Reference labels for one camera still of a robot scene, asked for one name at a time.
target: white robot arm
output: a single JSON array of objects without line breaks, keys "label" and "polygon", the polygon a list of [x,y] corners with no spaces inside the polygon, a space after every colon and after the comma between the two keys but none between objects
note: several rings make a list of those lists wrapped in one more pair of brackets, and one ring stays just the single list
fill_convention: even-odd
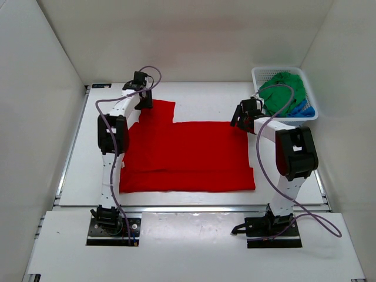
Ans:
[{"label": "white robot arm", "polygon": [[[262,114],[262,105],[262,101],[254,97],[242,100],[231,121],[232,126],[237,125],[241,130],[254,135],[261,134],[262,137],[276,144],[276,165],[281,175],[276,192],[267,205],[265,215],[261,218],[246,218],[245,224],[236,226],[232,231],[232,235],[247,233],[247,237],[261,239],[280,234],[291,225],[294,219],[293,201],[296,200],[305,180],[318,167],[318,158],[310,129],[270,120]],[[294,232],[298,234],[297,227],[290,233]]]},{"label": "white robot arm", "polygon": [[111,170],[115,159],[115,147],[108,127],[102,117],[98,117],[98,146],[102,152],[103,159],[102,192],[96,211],[91,210],[91,213],[96,219],[98,226],[105,230],[117,231],[120,227],[119,209],[117,208],[114,197],[111,195],[110,176],[112,176],[113,180],[115,198],[118,199],[120,171],[123,167],[124,154],[129,147],[127,119],[134,109],[141,110],[153,107],[152,92],[148,90],[151,87],[148,77],[146,73],[135,72],[133,80],[124,85],[121,97],[142,89],[145,89],[145,91],[140,92],[139,95],[131,95],[118,101],[110,112],[105,115],[106,121],[115,136],[118,153],[112,174]]}]

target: white basket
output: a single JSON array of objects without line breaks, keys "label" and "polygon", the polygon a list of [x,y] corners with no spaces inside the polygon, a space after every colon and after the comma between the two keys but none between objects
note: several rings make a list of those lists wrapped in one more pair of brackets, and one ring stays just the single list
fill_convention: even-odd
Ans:
[{"label": "white basket", "polygon": [[303,109],[307,109],[308,107],[312,106],[315,110],[315,115],[313,117],[276,117],[275,120],[279,122],[283,122],[287,125],[293,125],[293,126],[300,126],[304,122],[308,120],[314,120],[318,118],[318,111],[316,107],[316,103],[313,97],[313,93],[311,90],[311,87],[308,83],[308,80],[304,74],[304,72],[300,68],[295,67],[275,67],[275,66],[259,66],[252,69],[252,78],[253,78],[253,85],[254,85],[254,91],[259,91],[260,87],[267,81],[273,78],[274,75],[276,75],[279,72],[289,72],[293,75],[299,75],[301,80],[303,81],[303,85],[305,88],[305,98],[307,99],[307,104]]}]

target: folded red cloth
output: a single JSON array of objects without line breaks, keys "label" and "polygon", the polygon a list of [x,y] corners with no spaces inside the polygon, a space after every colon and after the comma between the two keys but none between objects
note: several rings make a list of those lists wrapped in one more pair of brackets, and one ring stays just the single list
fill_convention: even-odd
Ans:
[{"label": "folded red cloth", "polygon": [[174,106],[154,100],[129,129],[120,192],[254,190],[247,133],[229,122],[173,123]]}]

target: white platform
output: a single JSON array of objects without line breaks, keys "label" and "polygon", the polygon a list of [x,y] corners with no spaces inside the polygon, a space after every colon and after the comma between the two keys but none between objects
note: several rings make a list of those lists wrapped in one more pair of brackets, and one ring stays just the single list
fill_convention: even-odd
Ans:
[{"label": "white platform", "polygon": [[[98,205],[102,182],[102,157],[97,146],[98,99],[121,95],[123,83],[109,89],[91,89],[82,118],[76,145],[62,189],[61,206]],[[174,122],[230,121],[242,99],[254,93],[249,82],[161,83],[153,90],[153,98],[176,102]],[[103,103],[106,112],[113,103]],[[134,112],[129,126],[137,121]],[[261,155],[271,179],[277,183],[279,173],[275,164],[274,145],[261,139]],[[256,137],[249,135],[249,160],[254,168],[256,191],[232,193],[145,192],[120,195],[120,203],[130,206],[168,205],[261,205],[271,200],[274,190],[264,178],[256,159]],[[298,201],[302,204],[322,204],[323,199],[312,174],[301,187]]]},{"label": "white platform", "polygon": [[364,278],[341,214],[322,214],[337,239],[310,218],[298,220],[303,248],[247,249],[231,236],[242,213],[143,213],[139,247],[86,246],[89,209],[50,211],[29,266],[40,282],[279,281]]}]

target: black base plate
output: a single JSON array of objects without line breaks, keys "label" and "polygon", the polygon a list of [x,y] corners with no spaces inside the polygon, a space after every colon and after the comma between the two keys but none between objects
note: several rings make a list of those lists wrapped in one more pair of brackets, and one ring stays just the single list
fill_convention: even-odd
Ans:
[{"label": "black base plate", "polygon": [[132,225],[137,224],[136,229],[132,229],[134,237],[131,231],[130,245],[128,241],[128,231],[126,227],[125,220],[123,219],[123,228],[118,234],[112,234],[106,232],[104,229],[100,228],[95,218],[91,218],[88,238],[86,239],[87,246],[127,246],[127,247],[137,247],[139,245],[140,230],[141,230],[141,218],[139,217],[128,217],[129,227],[132,229]]},{"label": "black base plate", "polygon": [[277,229],[273,234],[269,234],[265,228],[265,218],[264,217],[246,217],[246,235],[247,235],[247,248],[302,248],[298,225],[295,222],[290,226],[282,235],[279,235],[272,240],[256,240],[252,241],[253,238],[258,237],[268,237],[273,234],[278,234],[284,227]]}]

